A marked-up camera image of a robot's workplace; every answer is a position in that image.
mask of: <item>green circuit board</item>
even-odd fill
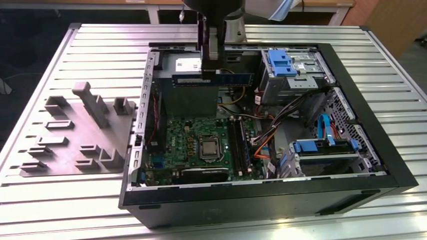
[[[249,137],[254,137],[255,128],[253,120],[246,120],[243,126],[245,134]],[[201,156],[202,142],[206,139],[210,141],[215,140],[219,146],[219,155],[213,162],[206,161]],[[227,168],[229,181],[264,179],[262,162],[253,166],[253,172],[250,174],[235,174],[229,140],[229,119],[226,118],[170,120],[167,122],[166,153],[163,157],[165,171],[162,169],[154,171],[155,178],[161,180],[158,185],[171,184],[170,179],[162,176],[167,170],[197,167]]]

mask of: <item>floor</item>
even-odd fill
[[[179,11],[166,11],[161,23],[178,24]],[[314,25],[288,17],[281,24]],[[185,23],[195,23],[197,15],[186,13]],[[247,24],[278,24],[268,19],[247,16]],[[0,77],[14,89],[13,94],[0,94],[0,149],[10,137],[27,102],[38,86],[43,72],[50,64],[62,42],[70,23],[95,24],[149,24],[145,11],[78,11],[62,10],[2,10],[0,9]],[[427,48],[414,43],[400,59],[404,68],[427,91]]]

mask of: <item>yellow wire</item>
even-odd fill
[[[221,68],[219,70],[223,70],[223,71],[227,71],[227,72],[230,72],[230,73],[235,74],[235,72],[234,72],[234,71],[231,71],[231,70],[230,70],[230,69],[227,69],[227,68]],[[239,101],[241,101],[241,99],[243,99],[243,97],[246,96],[246,91],[247,91],[247,88],[246,88],[246,87],[243,87],[242,96],[241,96],[237,100],[234,100],[234,101],[231,101],[231,102],[221,103],[221,104],[218,104],[218,105],[225,106],[225,105],[235,104],[235,103],[237,103],[237,102],[239,102]]]
[[[225,106],[225,105],[235,104],[235,103],[239,102],[241,99],[243,99],[243,97],[246,96],[246,91],[247,91],[247,88],[243,87],[242,96],[241,96],[237,100],[234,100],[234,101],[231,101],[231,102],[221,103],[221,104],[218,104],[218,105]]]

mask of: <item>black case frame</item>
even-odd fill
[[[151,47],[161,49],[171,47],[175,50],[191,45],[195,44],[150,44]],[[386,166],[388,175],[127,191],[130,167],[127,158],[119,198],[121,209],[127,209],[149,228],[222,224],[341,214],[381,196],[402,193],[418,186],[416,177],[330,44],[235,43],[227,46],[233,51],[254,46],[317,47],[357,115],[356,122],[362,126],[377,155]]]

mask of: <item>aluminum table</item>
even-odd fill
[[[344,215],[150,230],[118,208],[122,174],[25,178],[18,168],[50,118],[49,96],[78,102],[89,81],[105,101],[139,102],[149,42],[195,42],[194,25],[74,24],[0,154],[0,237],[33,239],[427,238],[427,96],[370,31],[357,26],[247,25],[249,42],[330,43],[420,186]]]

